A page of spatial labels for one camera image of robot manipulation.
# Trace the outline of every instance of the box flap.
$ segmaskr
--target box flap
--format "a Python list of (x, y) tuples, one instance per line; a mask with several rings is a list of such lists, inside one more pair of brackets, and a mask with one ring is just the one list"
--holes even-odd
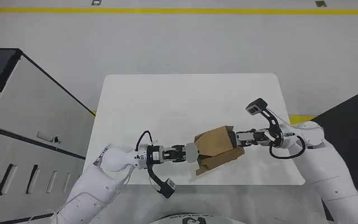
[(239, 156), (243, 154), (245, 154), (245, 150), (244, 148), (240, 147), (213, 157), (200, 155), (198, 158), (199, 169), (196, 170), (196, 176), (208, 170), (212, 170), (213, 168), (216, 168), (222, 164), (226, 164), (227, 162), (236, 160)]

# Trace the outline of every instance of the cabinet handle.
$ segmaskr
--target cabinet handle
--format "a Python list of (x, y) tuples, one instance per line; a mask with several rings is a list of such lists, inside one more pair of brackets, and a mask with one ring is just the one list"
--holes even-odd
[(36, 135), (37, 138), (40, 138), (44, 141), (47, 141), (47, 142), (51, 142), (51, 143), (57, 143), (57, 144), (61, 144), (61, 141), (58, 139), (58, 137), (53, 137), (52, 139), (47, 139), (43, 136), (41, 136), (40, 132), (37, 132), (37, 135)]

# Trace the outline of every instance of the cabinet door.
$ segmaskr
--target cabinet door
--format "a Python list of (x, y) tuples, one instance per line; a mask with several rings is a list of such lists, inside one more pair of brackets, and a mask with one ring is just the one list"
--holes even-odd
[[(0, 128), (86, 156), (95, 117), (21, 57), (0, 94)], [(49, 142), (58, 137), (60, 143)]]
[(83, 159), (11, 139), (0, 164), (0, 222), (59, 209), (83, 165)]

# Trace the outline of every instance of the black cable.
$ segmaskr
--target black cable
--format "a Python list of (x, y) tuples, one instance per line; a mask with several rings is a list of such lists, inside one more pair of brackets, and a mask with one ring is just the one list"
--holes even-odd
[(289, 160), (291, 158), (296, 158), (296, 157), (299, 157), (300, 155), (302, 155), (304, 153), (304, 151), (306, 150), (306, 144), (304, 143), (303, 139), (300, 136), (296, 136), (296, 137), (301, 141), (301, 144), (302, 144), (302, 150), (299, 153), (297, 153), (296, 155), (293, 155), (293, 156), (286, 156), (286, 157), (274, 155), (272, 153), (272, 144), (273, 144), (273, 142), (272, 142), (272, 143), (270, 143), (270, 149), (269, 149), (270, 155), (273, 158), (278, 158), (279, 160)]
[(152, 144), (153, 140), (152, 140), (152, 135), (150, 134), (150, 132), (148, 130), (145, 130), (143, 132), (143, 134), (139, 137), (137, 143), (136, 143), (136, 146), (135, 146), (135, 150), (136, 152), (138, 152), (138, 148), (139, 148), (139, 144), (140, 142), (142, 141), (142, 138), (144, 137), (145, 134), (148, 134), (149, 135), (149, 139), (150, 139), (150, 143)]

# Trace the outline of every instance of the yellow floor line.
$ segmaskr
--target yellow floor line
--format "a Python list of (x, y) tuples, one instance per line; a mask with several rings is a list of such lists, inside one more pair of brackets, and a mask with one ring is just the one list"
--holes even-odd
[(358, 10), (274, 8), (37, 8), (3, 7), (0, 13), (118, 13), (118, 14), (244, 14), (244, 15), (358, 15)]
[(313, 115), (290, 115), (290, 123), (291, 124), (298, 124), (302, 122), (307, 122), (309, 120), (312, 120), (316, 116)]

